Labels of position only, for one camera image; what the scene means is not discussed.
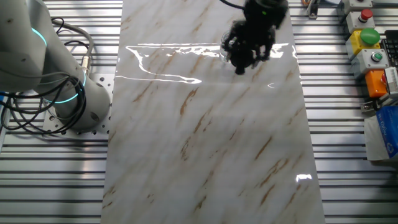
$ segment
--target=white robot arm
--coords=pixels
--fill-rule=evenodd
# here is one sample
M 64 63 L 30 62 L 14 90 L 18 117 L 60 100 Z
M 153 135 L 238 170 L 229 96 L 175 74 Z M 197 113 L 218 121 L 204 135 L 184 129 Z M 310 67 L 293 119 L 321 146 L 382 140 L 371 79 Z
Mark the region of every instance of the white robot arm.
M 0 91 L 34 90 L 43 94 L 59 86 L 65 74 L 77 77 L 85 89 L 85 112 L 73 129 L 89 131 L 108 114 L 110 99 L 106 90 L 89 79 L 58 38 L 42 0 L 0 0 Z M 44 98 L 52 102 L 56 94 Z M 74 86 L 67 84 L 53 105 L 57 116 L 73 115 L 78 106 L 76 96 Z

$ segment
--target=blue led ring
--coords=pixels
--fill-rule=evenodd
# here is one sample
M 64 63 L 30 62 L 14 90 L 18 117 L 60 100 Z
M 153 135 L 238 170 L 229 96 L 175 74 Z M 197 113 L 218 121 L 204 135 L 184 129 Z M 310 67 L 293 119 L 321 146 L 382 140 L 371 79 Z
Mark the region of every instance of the blue led ring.
M 85 73 L 85 81 L 83 82 L 83 86 L 85 86 L 85 85 L 86 85 L 86 73 Z M 73 97 L 71 97 L 71 98 L 69 98 L 69 99 L 67 99 L 67 100 L 58 101 L 58 102 L 55 102 L 55 103 L 66 103 L 66 102 L 69 102 L 69 101 L 75 99 L 75 98 L 77 97 L 77 95 L 78 95 L 78 93 L 76 93 L 75 96 L 73 96 Z
M 35 34 L 37 34 L 37 35 L 44 41 L 45 46 L 47 46 L 47 41 L 45 41 L 43 35 L 42 35 L 40 32 L 38 32 L 37 30 L 33 29 L 33 28 L 32 28 L 32 31 L 33 31 Z M 83 86 L 86 85 L 86 72 L 84 72 L 84 76 L 85 76 L 85 81 L 83 82 Z M 71 98 L 69 98 L 69 99 L 67 99 L 67 100 L 59 101 L 59 102 L 55 102 L 55 103 L 66 103 L 66 102 L 69 102 L 69 101 L 75 99 L 75 98 L 77 97 L 77 95 L 78 95 L 78 94 L 76 93 L 75 96 L 73 96 L 73 97 L 71 97 Z

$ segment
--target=marble board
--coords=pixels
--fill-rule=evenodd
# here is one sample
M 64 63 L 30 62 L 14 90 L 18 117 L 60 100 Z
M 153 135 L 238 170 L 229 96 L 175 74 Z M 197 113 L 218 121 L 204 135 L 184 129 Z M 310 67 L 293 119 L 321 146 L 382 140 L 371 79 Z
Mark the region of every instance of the marble board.
M 102 224 L 325 223 L 290 16 L 239 76 L 220 42 L 242 17 L 124 1 Z

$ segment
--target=blue label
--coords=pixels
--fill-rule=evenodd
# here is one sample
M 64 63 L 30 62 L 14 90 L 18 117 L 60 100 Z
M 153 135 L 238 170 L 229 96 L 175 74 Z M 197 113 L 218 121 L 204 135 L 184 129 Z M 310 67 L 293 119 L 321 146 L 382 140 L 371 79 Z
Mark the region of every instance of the blue label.
M 398 106 L 382 107 L 376 116 L 388 155 L 392 158 L 398 153 Z

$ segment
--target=red button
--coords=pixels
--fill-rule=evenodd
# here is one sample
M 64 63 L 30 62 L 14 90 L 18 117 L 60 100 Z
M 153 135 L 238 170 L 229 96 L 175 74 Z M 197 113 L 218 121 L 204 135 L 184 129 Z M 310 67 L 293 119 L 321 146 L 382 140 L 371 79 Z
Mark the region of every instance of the red button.
M 381 80 L 380 80 L 383 84 L 387 85 L 387 80 L 386 80 L 386 74 L 383 73 L 383 75 L 381 76 Z
M 372 16 L 373 16 L 373 12 L 370 9 L 364 9 L 361 12 L 361 18 L 363 20 L 368 20 L 368 19 L 372 18 Z

